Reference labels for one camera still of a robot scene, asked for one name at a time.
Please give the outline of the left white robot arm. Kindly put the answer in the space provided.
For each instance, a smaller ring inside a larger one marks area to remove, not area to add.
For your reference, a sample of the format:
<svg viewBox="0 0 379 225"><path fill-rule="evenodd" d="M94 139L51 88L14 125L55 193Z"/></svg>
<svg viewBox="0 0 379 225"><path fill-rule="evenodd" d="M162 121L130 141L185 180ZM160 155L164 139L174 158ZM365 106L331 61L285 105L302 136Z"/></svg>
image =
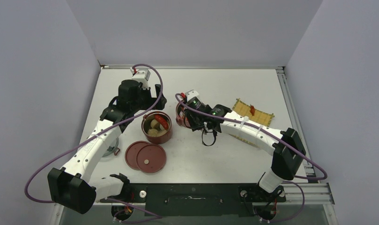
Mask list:
<svg viewBox="0 0 379 225"><path fill-rule="evenodd" d="M85 214L98 200L113 196L123 202L129 198L127 176L118 173L96 181L90 178L106 150L139 116L138 111L164 108L167 101L163 96L163 84L155 85L157 97L151 96L146 84L147 81L123 80L118 95L103 110L92 134L60 169L50 170L47 179L54 202Z"/></svg>

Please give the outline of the orange food pieces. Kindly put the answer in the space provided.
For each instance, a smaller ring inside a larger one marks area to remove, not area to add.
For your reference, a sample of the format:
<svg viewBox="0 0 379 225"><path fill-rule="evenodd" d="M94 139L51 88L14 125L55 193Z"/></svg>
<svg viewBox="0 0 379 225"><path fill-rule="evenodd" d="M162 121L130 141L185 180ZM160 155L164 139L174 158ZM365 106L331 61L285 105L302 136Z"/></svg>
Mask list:
<svg viewBox="0 0 379 225"><path fill-rule="evenodd" d="M250 112L250 114L251 114L252 116L255 115L255 107L254 107L253 105L250 105L250 107L249 107L249 112Z"/></svg>

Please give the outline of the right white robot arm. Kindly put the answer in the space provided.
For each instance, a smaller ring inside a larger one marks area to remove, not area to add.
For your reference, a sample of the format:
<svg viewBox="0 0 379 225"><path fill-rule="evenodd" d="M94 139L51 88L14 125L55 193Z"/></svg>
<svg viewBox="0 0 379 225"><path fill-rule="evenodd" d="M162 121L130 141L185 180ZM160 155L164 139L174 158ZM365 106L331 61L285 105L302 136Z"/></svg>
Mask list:
<svg viewBox="0 0 379 225"><path fill-rule="evenodd" d="M272 157L271 167L262 175L255 188L255 194L260 200L268 200L281 183L295 178L306 155L296 130L266 127L226 106L216 105L211 108L198 97L183 99L180 104L189 113L188 121L192 130L205 128L214 135L225 133L237 136Z"/></svg>

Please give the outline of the red sausage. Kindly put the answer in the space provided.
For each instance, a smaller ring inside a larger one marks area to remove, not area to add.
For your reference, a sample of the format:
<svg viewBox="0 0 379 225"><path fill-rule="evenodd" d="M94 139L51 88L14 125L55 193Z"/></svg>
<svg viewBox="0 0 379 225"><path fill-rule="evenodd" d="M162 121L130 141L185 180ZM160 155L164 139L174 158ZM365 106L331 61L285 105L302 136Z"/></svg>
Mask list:
<svg viewBox="0 0 379 225"><path fill-rule="evenodd" d="M168 130L168 129L169 129L169 123L167 122L167 120L166 120L164 117L162 117L162 116L159 115L159 114L155 114L155 115L154 115L154 118L155 118L155 120L156 120L157 122L159 122L159 123L162 125L162 127L163 127L165 130Z"/></svg>

